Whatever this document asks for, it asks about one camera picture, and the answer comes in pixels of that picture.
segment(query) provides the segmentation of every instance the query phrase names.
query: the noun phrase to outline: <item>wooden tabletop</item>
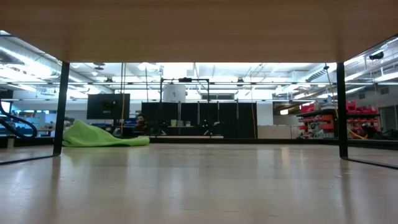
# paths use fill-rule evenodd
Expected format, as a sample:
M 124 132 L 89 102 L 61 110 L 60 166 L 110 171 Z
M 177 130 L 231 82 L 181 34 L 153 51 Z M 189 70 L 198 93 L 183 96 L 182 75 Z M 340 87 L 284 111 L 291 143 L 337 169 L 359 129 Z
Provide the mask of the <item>wooden tabletop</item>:
M 0 8 L 1 29 L 67 62 L 342 62 L 398 27 L 397 0 L 13 0 Z

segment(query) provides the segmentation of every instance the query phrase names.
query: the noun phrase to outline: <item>metal frame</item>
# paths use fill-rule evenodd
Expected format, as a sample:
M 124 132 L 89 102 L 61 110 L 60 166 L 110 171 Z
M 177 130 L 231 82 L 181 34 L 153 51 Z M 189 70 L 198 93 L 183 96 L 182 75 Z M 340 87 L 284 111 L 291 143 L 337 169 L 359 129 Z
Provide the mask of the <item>metal frame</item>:
M 340 158 L 346 161 L 360 162 L 380 167 L 398 169 L 398 166 L 372 162 L 362 159 L 352 159 L 348 156 L 348 138 L 347 138 L 347 111 L 346 111 L 346 88 L 345 88 L 345 69 L 344 63 L 337 63 L 337 100 L 338 100 L 338 140 Z
M 197 83 L 199 84 L 199 85 L 201 85 L 201 83 L 200 83 L 200 81 L 206 81 L 207 82 L 207 117 L 209 117 L 209 109 L 210 109 L 210 80 L 208 79 L 208 78 L 192 78 L 192 79 L 190 79 L 191 81 L 197 81 Z M 173 81 L 178 81 L 178 79 L 174 79 L 174 78 L 172 78 L 172 79 L 167 79 L 167 78 L 161 78 L 160 79 L 160 91 L 159 91 L 159 93 L 160 93 L 160 100 L 159 100 L 159 109 L 158 109 L 158 112 L 157 112 L 157 114 L 160 114 L 160 120 L 162 119 L 162 103 L 163 103 L 163 95 L 162 95 L 162 92 L 163 92 L 163 82 L 164 81 L 171 81 L 170 83 L 173 83 Z M 178 117 L 180 117 L 181 116 L 181 106 L 178 106 Z M 198 122 L 200 122 L 199 121 L 199 117 L 200 117 L 200 109 L 198 109 Z
M 0 162 L 0 165 L 13 164 L 17 162 L 26 162 L 36 159 L 45 159 L 55 156 L 59 156 L 62 152 L 62 137 L 63 137 L 63 122 L 65 120 L 65 108 L 67 105 L 67 90 L 68 90 L 68 79 L 69 79 L 69 63 L 62 62 L 61 68 L 61 82 L 60 90 L 58 94 L 58 110 L 57 110 L 57 121 L 55 123 L 55 138 L 54 147 L 51 156 L 39 156 L 28 159 L 18 159 L 14 161 Z

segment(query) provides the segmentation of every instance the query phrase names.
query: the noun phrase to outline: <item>ceiling duct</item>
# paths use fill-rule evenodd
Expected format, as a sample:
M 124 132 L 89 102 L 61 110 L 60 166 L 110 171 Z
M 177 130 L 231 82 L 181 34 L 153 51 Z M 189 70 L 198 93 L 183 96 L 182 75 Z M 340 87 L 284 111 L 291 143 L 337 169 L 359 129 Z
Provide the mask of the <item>ceiling duct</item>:
M 306 82 L 312 82 L 312 80 L 314 80 L 316 78 L 319 78 L 319 77 L 321 77 L 323 75 L 326 75 L 326 70 L 325 69 L 322 69 L 322 70 L 320 70 L 317 73 L 314 73 L 313 75 L 309 76 L 305 81 Z
M 0 49 L 0 63 L 13 64 L 13 65 L 24 65 L 25 63 L 18 58 L 8 54 L 3 49 Z
M 43 52 L 42 55 L 39 55 L 39 53 L 35 53 L 29 49 L 26 49 L 25 47 L 22 47 L 16 43 L 14 43 L 11 40 L 7 40 L 6 38 L 1 38 L 0 39 L 0 58 L 6 59 L 6 62 L 0 61 L 0 63 L 6 63 L 6 64 L 12 64 L 12 65 L 23 65 L 25 64 L 22 60 L 14 57 L 14 58 L 9 58 L 7 59 L 5 56 L 11 54 L 15 55 L 20 55 L 21 57 L 32 61 L 32 62 L 37 62 L 39 65 L 38 67 L 47 67 L 48 70 L 52 71 L 52 75 L 50 77 L 40 77 L 38 76 L 37 78 L 41 79 L 59 79 L 59 76 L 61 74 L 61 65 L 59 65 L 57 62 L 54 62 L 53 60 L 50 60 L 46 57 L 46 54 Z M 77 72 L 74 72 L 72 69 L 69 71 L 69 77 L 71 80 L 74 82 L 92 82 L 89 78 L 84 77 L 83 75 L 80 75 Z M 97 89 L 99 89 L 100 92 L 105 92 L 105 93 L 114 93 L 113 90 L 110 88 L 107 88 L 105 86 L 101 85 L 96 85 L 95 86 Z

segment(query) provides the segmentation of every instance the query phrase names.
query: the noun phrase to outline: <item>ceiling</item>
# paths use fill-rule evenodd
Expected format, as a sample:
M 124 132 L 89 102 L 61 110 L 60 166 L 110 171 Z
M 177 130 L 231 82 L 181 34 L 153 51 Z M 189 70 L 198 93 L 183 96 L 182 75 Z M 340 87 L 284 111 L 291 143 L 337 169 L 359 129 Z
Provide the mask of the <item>ceiling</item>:
M 67 62 L 343 62 L 398 27 L 396 0 L 5 0 L 0 8 L 2 30 Z
M 145 78 L 145 70 L 139 68 L 141 63 L 127 63 L 127 77 Z M 167 63 L 153 63 L 166 66 Z M 236 78 L 265 78 L 265 77 L 291 77 L 292 72 L 307 72 L 319 65 L 319 63 L 184 63 L 190 64 L 184 71 L 186 77 L 236 77 Z M 103 81 L 105 77 L 120 77 L 122 73 L 122 63 L 104 63 L 101 68 L 96 70 L 97 65 L 93 63 L 72 63 L 74 71 L 89 77 L 92 80 Z M 160 80 L 159 70 L 148 70 L 147 75 L 151 78 L 157 77 Z

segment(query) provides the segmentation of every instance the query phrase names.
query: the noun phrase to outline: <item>ceiling pipe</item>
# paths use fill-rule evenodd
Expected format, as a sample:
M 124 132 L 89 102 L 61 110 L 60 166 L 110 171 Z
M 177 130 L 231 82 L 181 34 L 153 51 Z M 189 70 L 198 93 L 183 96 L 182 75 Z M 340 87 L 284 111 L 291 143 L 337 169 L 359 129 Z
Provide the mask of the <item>ceiling pipe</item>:
M 58 78 L 61 74 L 61 65 L 59 65 L 57 62 L 54 62 L 53 60 L 48 59 L 47 58 L 48 55 L 45 52 L 42 52 L 42 54 L 39 55 L 38 53 L 28 50 L 28 49 L 24 48 L 23 46 L 20 46 L 19 44 L 14 43 L 13 41 L 8 40 L 6 38 L 0 39 L 0 46 L 11 51 L 11 52 L 14 52 L 18 55 L 29 58 L 32 61 L 38 62 L 38 63 L 50 68 L 54 74 L 53 78 Z M 70 77 L 70 80 L 72 80 L 74 82 L 75 82 L 75 80 L 80 80 L 81 82 L 93 82 L 93 80 L 73 71 L 73 68 L 70 68 L 69 77 Z M 108 88 L 106 86 L 96 86 L 96 87 L 99 89 L 99 91 L 102 91 L 105 93 L 113 93 L 114 92 L 113 90 L 111 90 L 110 88 Z

